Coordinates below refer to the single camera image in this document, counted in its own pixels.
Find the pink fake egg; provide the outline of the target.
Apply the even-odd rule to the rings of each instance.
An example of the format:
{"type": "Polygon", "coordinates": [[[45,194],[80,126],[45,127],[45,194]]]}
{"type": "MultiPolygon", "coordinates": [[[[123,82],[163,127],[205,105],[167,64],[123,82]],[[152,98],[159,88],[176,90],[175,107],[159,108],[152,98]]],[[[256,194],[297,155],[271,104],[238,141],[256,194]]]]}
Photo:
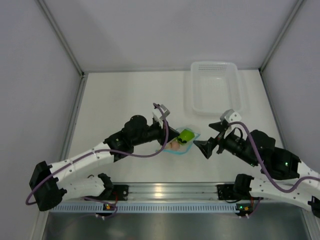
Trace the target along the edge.
{"type": "Polygon", "coordinates": [[[170,143],[170,149],[172,151],[178,151],[180,149],[181,145],[177,141],[172,141],[170,143]]]}

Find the green fake melon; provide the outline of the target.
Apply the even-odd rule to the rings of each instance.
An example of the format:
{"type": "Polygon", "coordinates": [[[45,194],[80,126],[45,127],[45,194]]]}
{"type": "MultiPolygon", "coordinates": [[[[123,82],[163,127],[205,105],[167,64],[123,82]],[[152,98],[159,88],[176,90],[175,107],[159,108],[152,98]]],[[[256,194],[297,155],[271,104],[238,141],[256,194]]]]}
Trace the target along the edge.
{"type": "Polygon", "coordinates": [[[177,142],[185,145],[195,137],[195,133],[187,128],[183,129],[179,136],[176,138],[177,142]]]}

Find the clear zip top bag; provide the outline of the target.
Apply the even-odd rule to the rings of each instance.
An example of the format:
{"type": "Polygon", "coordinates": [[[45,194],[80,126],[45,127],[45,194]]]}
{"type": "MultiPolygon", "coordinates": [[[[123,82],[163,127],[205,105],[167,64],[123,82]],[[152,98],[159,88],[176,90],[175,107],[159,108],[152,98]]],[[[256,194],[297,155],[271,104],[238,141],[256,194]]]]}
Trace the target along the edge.
{"type": "Polygon", "coordinates": [[[165,146],[163,152],[174,154],[174,155],[183,155],[183,154],[186,154],[190,150],[190,148],[194,144],[193,142],[195,140],[197,140],[197,138],[201,135],[201,131],[197,126],[192,125],[192,124],[185,125],[185,126],[182,126],[182,127],[178,127],[175,130],[177,130],[178,132],[181,133],[183,131],[183,129],[189,129],[189,130],[193,131],[194,134],[195,134],[195,137],[190,142],[188,142],[188,143],[186,143],[184,145],[180,144],[180,149],[178,151],[173,151],[173,150],[170,149],[170,143],[171,142],[177,142],[177,138],[175,138],[174,140],[172,140],[169,143],[167,143],[167,145],[165,146]]]}

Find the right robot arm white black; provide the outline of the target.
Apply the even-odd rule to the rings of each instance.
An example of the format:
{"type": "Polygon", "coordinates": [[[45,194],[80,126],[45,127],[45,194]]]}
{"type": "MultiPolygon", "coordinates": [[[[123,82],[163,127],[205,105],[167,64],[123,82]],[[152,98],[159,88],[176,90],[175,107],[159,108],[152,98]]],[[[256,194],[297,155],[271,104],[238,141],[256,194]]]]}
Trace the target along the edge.
{"type": "Polygon", "coordinates": [[[271,199],[303,208],[320,216],[320,174],[297,155],[276,146],[276,140],[260,130],[250,131],[241,121],[222,120],[209,124],[218,135],[195,140],[206,159],[224,151],[251,167],[260,167],[254,175],[239,173],[230,187],[218,187],[223,200],[271,199]]]}

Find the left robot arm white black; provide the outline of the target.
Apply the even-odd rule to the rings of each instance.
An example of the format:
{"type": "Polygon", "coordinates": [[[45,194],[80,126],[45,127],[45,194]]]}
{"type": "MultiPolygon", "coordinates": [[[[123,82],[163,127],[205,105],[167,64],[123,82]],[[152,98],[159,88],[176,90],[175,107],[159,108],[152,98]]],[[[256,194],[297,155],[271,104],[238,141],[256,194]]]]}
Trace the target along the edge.
{"type": "Polygon", "coordinates": [[[157,141],[161,148],[147,155],[148,158],[154,157],[179,134],[162,117],[154,116],[152,124],[148,125],[144,116],[134,115],[120,131],[84,153],[50,164],[46,161],[39,162],[31,175],[31,192],[25,203],[28,206],[35,204],[44,212],[70,199],[85,197],[107,200],[114,189],[111,178],[105,173],[93,175],[93,170],[125,157],[142,158],[141,154],[134,153],[134,148],[157,141]]]}

